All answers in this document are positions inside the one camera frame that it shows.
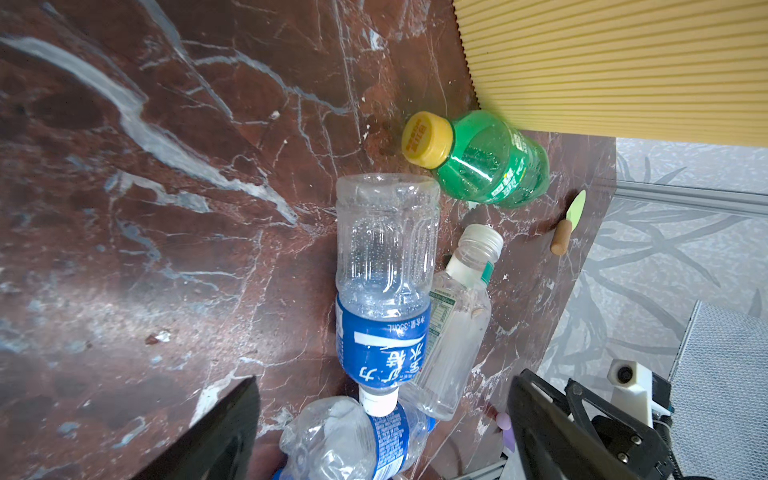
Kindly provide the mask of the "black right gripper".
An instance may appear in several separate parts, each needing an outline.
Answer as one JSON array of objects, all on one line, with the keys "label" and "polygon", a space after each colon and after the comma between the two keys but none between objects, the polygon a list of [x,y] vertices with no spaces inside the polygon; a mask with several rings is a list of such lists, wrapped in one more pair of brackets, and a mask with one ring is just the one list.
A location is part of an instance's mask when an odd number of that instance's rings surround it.
[{"label": "black right gripper", "polygon": [[649,427],[600,395],[571,379],[563,392],[529,369],[530,380],[569,420],[598,440],[609,454],[628,467],[635,479],[673,479],[672,416],[654,417]]}]

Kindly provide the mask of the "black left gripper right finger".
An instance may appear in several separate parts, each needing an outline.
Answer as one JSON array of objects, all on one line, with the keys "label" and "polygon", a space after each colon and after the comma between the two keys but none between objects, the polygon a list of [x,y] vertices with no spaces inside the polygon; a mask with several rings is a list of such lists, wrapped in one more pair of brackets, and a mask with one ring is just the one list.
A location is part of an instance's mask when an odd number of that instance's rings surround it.
[{"label": "black left gripper right finger", "polygon": [[637,477],[521,375],[512,379],[507,410],[528,479]]}]

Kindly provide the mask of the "clear bottle blue cap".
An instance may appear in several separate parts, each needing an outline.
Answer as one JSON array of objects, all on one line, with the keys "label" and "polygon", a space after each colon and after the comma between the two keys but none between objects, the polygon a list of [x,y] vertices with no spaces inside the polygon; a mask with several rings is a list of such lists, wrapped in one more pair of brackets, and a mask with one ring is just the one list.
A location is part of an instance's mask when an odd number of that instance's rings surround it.
[{"label": "clear bottle blue cap", "polygon": [[407,401],[384,417],[368,415],[352,397],[309,404],[283,430],[287,456],[276,479],[391,479],[423,453],[437,421]]}]

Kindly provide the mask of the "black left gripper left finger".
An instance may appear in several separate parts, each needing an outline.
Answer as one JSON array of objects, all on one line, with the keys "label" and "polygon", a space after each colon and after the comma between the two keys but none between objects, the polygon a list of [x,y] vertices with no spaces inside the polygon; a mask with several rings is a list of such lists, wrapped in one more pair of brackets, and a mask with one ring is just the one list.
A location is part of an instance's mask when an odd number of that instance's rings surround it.
[{"label": "black left gripper left finger", "polygon": [[261,413],[256,378],[242,380],[137,479],[244,479]]}]

